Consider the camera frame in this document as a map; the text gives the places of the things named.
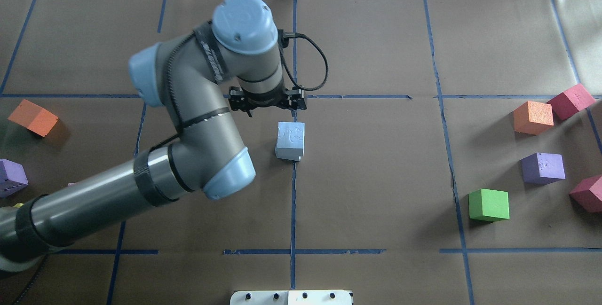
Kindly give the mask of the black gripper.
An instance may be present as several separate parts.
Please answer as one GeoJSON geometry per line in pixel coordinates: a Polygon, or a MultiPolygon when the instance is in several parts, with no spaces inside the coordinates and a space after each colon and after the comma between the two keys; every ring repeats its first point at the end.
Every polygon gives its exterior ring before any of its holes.
{"type": "Polygon", "coordinates": [[[249,117],[256,108],[277,107],[284,110],[307,110],[307,98],[301,89],[287,90],[277,86],[266,93],[252,93],[243,88],[229,87],[228,102],[232,111],[243,111],[249,117]]]}

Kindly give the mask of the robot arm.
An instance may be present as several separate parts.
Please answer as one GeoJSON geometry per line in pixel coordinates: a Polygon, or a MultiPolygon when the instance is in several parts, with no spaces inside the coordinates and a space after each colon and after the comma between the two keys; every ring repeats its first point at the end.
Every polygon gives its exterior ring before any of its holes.
{"type": "Polygon", "coordinates": [[[134,87],[149,106],[166,108],[175,134],[60,191],[2,207],[1,277],[189,192],[217,200],[247,187],[256,173],[232,112],[307,108],[304,88],[286,88],[281,51],[299,37],[278,29],[262,0],[223,0],[188,35],[133,55],[134,87]]]}

